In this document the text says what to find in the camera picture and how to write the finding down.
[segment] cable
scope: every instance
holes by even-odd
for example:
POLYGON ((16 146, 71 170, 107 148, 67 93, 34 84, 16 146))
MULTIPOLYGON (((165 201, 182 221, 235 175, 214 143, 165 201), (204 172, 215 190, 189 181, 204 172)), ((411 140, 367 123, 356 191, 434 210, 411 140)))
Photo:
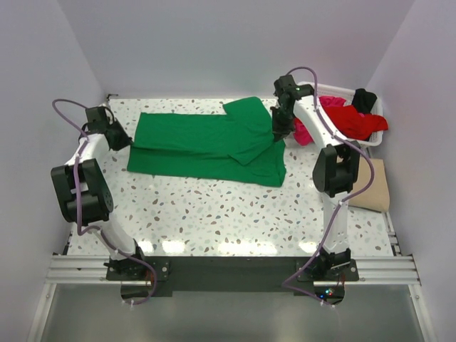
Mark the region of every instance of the cable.
POLYGON ((114 113, 113 111, 111 110, 111 108, 109 108, 108 106, 103 106, 109 113, 111 113, 111 118, 113 119, 113 122, 115 121, 115 116, 114 116, 114 113))
POLYGON ((81 184, 79 183, 78 166, 79 166, 80 155, 82 154, 82 152, 86 148, 89 138, 88 138, 86 132, 81 130, 73 121, 68 119, 61 111, 59 111, 57 109, 57 107, 56 107, 56 103, 57 102, 68 102, 68 103, 73 103, 75 105, 79 105, 82 108, 87 108, 87 107, 85 107, 84 105, 81 105, 80 103, 77 103, 75 101, 66 100, 66 99, 63 99, 63 98, 58 98, 58 99, 56 99, 56 100, 54 100, 52 102, 52 107, 54 108, 54 110, 67 123, 69 123, 74 128, 76 128, 78 131, 80 131, 81 134, 86 138, 84 140, 84 142, 82 143, 82 145, 78 148, 78 151, 77 151, 76 157, 75 157, 75 161, 74 161, 74 166, 73 166, 73 177, 74 177, 75 188, 76 188, 76 226, 77 226, 77 233, 78 233, 79 236, 82 236, 86 232, 88 232, 88 231, 90 231, 92 229, 96 230, 97 232, 100 232, 100 235, 101 235, 102 239, 104 240, 106 245, 109 246, 109 248, 111 248, 112 250, 116 251, 117 253, 119 253, 120 255, 124 256, 125 258, 127 258, 129 260, 132 260, 132 261, 134 261, 134 262, 136 262, 138 264, 143 265, 144 267, 148 268, 152 272, 153 279, 154 279, 152 290, 149 292, 149 294, 145 298, 143 298, 143 299, 141 299, 139 301, 133 301, 133 300, 131 301, 131 305, 143 304, 143 303, 145 303, 146 301, 149 300, 149 298, 155 293, 155 290, 157 289, 158 277, 157 277, 157 272, 154 270, 154 268, 152 266, 150 266, 147 262, 144 262, 143 260, 139 260, 139 259, 137 259, 137 258, 135 258, 133 256, 130 256, 130 255, 126 254, 124 251, 121 251, 118 248, 116 248, 113 244, 110 243, 110 241, 105 236, 105 234, 103 233, 103 230, 100 227, 98 227, 98 226, 88 226, 84 230, 82 229, 82 215, 83 214, 82 214, 82 200, 81 200, 81 184))
POLYGON ((66 98, 57 98, 55 99, 54 101, 52 101, 52 108, 54 108, 54 110, 56 111, 57 114, 60 115, 60 117, 62 119, 64 119, 67 123, 69 123, 70 125, 72 125, 76 130, 79 131, 79 133, 83 136, 83 137, 87 137, 87 133, 84 132, 83 129, 81 129, 78 125, 76 125, 73 121, 71 121, 70 119, 68 119, 56 106, 56 103, 57 102, 67 102, 67 103, 72 103, 74 105, 78 105, 79 107, 82 107, 84 109, 87 109, 87 107, 85 107, 84 105, 80 104, 79 102, 76 102, 76 101, 73 101, 73 100, 67 100, 66 98))
POLYGON ((368 182, 368 184, 366 184, 365 187, 363 187, 359 191, 354 192, 353 194, 349 194, 349 195, 345 196, 336 205, 336 208, 334 208, 333 214, 332 214, 332 216, 331 216, 331 218, 329 220, 329 223, 328 223, 326 231, 325 231, 325 233, 323 235, 323 238, 321 239, 321 242, 318 245, 318 248, 316 249, 315 253, 313 253, 311 258, 304 264, 304 266, 302 266, 296 273, 292 274, 289 278, 285 279, 284 282, 282 283, 282 286, 287 288, 287 289, 291 289, 293 291, 301 292, 301 293, 303 293, 303 294, 305 294, 307 296, 310 296, 310 297, 316 299, 317 301, 320 301, 323 304, 331 305, 330 303, 322 301, 319 297, 317 297, 315 294, 312 294, 311 292, 308 292, 306 290, 300 289, 300 288, 295 287, 295 286, 290 286, 289 282, 294 280, 294 279, 296 279, 301 274, 303 274, 303 272, 306 270, 306 268, 309 267, 309 265, 315 260, 315 258, 318 256, 320 251, 323 249, 324 243, 325 243, 326 239, 328 238, 329 232, 331 231, 331 228, 333 226, 334 220, 336 219, 337 213, 342 208, 342 204, 347 202, 349 199, 351 199, 351 198, 353 198, 355 196, 358 196, 359 194, 365 192, 372 185, 374 177, 375 177, 375 170, 373 168, 373 164, 371 162, 371 159, 369 158, 369 156, 367 156, 367 154, 362 149, 358 148, 357 146, 355 146, 353 143, 349 142, 348 140, 338 137, 335 134, 335 132, 333 132, 332 129, 329 127, 328 123, 324 120, 324 118, 323 118, 323 116, 322 116, 322 114, 320 112, 320 108, 318 107, 318 79, 317 79, 315 71, 313 69, 307 67, 307 66, 298 66, 296 68, 292 68, 286 74, 289 75, 290 73, 292 73, 293 71, 296 71, 296 70, 307 70, 307 71, 310 71, 312 73, 313 79, 314 79, 313 80, 313 82, 314 82, 314 87, 313 87, 314 88, 314 92, 313 92, 313 104, 314 105, 313 106, 315 107, 315 111, 316 111, 316 114, 317 114, 318 118, 320 119, 321 123, 323 124, 323 126, 328 131, 328 133, 329 133, 329 135, 331 137, 333 137, 334 139, 336 139, 337 141, 339 141, 339 142, 341 142, 343 144, 346 144, 347 146, 349 146, 349 148, 351 148, 351 149, 355 150, 356 152, 358 152, 366 160, 366 162, 369 165, 370 175, 371 175, 370 179, 369 179, 369 182, 368 182))

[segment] clothing pile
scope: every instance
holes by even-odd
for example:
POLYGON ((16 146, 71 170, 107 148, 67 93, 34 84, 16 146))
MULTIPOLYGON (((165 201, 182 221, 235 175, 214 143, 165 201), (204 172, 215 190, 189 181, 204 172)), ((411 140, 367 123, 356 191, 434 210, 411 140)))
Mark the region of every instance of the clothing pile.
MULTIPOLYGON (((333 124, 347 138, 369 140, 372 133, 388 129, 383 116, 371 114, 377 96, 365 89, 356 90, 351 105, 345 105, 345 99, 334 96, 318 99, 333 124)), ((296 141, 303 146, 309 144, 312 138, 299 119, 294 120, 294 126, 296 141)))

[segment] red cloth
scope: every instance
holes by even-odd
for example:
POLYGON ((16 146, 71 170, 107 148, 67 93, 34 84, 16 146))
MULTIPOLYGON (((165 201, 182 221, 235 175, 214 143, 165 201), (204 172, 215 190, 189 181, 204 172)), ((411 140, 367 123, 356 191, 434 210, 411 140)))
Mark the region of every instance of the red cloth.
POLYGON ((364 115, 362 118, 355 107, 323 107, 333 124, 347 138, 366 140, 373 132, 387 130, 388 123, 383 116, 364 115))

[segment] pink cloth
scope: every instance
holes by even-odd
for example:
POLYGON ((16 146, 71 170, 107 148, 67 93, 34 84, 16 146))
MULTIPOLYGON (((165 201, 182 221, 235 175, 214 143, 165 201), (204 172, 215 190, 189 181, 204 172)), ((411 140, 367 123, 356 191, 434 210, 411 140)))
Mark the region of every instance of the pink cloth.
POLYGON ((312 143, 312 141, 313 141, 310 133, 306 129, 306 126, 304 126, 303 123, 298 118, 294 119, 293 136, 294 136, 294 139, 301 146, 306 146, 306 145, 312 143))
POLYGON ((336 96, 320 96, 318 99, 323 107, 342 107, 346 102, 345 98, 336 96))

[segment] black mounting plate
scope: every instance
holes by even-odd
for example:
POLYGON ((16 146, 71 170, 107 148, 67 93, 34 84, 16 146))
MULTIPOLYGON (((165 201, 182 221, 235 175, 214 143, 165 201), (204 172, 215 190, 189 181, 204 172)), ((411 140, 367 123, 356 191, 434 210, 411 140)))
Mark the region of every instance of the black mounting plate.
MULTIPOLYGON (((158 285, 154 296, 172 296, 173 291, 217 292, 288 292, 281 283, 309 260, 292 256, 146 256, 145 262, 157 272, 158 285)), ((343 270, 345 281, 359 280, 354 260, 343 270)), ((109 271, 108 281, 131 281, 109 271)), ((337 281, 337 277, 319 279, 337 281)), ((290 283, 315 293, 314 281, 306 276, 290 283)))

